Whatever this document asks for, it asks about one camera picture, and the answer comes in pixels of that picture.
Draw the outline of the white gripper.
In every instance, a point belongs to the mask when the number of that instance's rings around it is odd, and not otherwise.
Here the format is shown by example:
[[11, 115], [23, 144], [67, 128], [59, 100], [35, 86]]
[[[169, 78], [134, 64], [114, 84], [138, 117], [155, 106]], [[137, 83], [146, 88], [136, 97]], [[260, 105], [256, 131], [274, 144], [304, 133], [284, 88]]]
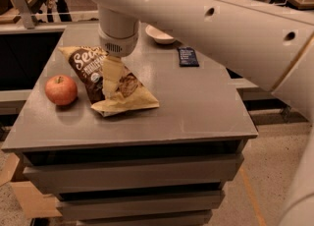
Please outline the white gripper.
[[110, 98], [118, 88], [125, 67], [120, 57], [127, 57], [133, 53], [137, 45], [138, 33], [122, 38], [111, 37], [101, 28], [98, 28], [98, 33], [102, 49], [111, 55], [104, 59], [102, 66], [102, 91], [106, 98]]

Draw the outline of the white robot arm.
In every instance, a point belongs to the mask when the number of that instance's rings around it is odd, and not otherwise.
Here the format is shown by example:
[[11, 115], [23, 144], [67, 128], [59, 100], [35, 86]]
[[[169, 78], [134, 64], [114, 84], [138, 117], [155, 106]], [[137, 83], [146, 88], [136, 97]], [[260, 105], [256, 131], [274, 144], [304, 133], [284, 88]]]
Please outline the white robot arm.
[[314, 123], [314, 17], [255, 0], [92, 0], [102, 40], [148, 23], [241, 75]]

